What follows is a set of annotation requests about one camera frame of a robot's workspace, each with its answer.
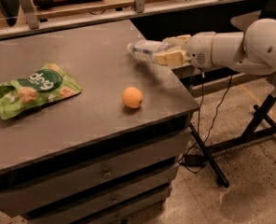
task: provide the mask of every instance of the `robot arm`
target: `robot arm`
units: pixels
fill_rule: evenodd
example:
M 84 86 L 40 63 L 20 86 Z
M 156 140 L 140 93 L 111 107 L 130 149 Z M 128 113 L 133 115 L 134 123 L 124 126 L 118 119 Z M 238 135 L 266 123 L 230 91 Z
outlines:
M 276 71 L 276 20 L 252 23 L 246 33 L 199 33 L 186 42 L 191 65 L 224 66 L 234 71 L 265 76 Z

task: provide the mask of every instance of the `concrete floor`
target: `concrete floor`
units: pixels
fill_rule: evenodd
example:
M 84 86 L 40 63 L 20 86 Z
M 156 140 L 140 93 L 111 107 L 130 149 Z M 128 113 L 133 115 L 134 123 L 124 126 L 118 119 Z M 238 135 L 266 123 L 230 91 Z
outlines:
M 200 135 L 211 127 L 214 111 L 228 86 L 228 79 L 205 84 L 200 112 Z M 237 75 L 221 106 L 206 145 L 242 134 L 273 87 L 263 77 Z M 192 91 L 200 103 L 200 86 Z M 276 105 L 269 115 L 276 120 Z M 197 127 L 198 113 L 192 123 Z M 268 127 L 265 122 L 258 129 Z M 181 166 L 164 203 L 132 215 L 129 224 L 276 224 L 276 135 L 214 154 L 229 188 L 219 187 L 209 164 L 196 175 Z M 0 224 L 20 224 L 20 217 L 0 213 Z

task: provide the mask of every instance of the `orange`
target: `orange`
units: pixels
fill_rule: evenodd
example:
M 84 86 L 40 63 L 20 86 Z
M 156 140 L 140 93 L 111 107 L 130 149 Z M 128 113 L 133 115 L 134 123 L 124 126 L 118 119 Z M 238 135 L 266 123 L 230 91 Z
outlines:
M 128 87 L 122 92 L 121 99 L 125 106 L 129 108 L 139 108 L 144 96 L 137 88 Z

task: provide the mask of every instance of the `snack bag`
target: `snack bag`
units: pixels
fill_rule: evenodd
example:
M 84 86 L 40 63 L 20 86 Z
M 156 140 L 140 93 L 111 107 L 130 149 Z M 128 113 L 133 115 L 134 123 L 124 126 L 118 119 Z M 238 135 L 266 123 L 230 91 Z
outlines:
M 28 79 L 0 84 L 0 117 L 9 119 L 26 109 L 81 93 L 81 87 L 57 64 L 47 63 Z

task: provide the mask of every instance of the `green plastic bag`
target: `green plastic bag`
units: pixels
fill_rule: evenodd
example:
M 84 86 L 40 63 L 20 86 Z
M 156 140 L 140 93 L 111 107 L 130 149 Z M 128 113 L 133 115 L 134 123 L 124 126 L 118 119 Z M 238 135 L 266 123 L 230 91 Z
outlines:
M 28 79 L 0 84 L 0 117 L 10 119 L 24 110 L 71 97 L 81 90 L 57 64 L 47 63 Z

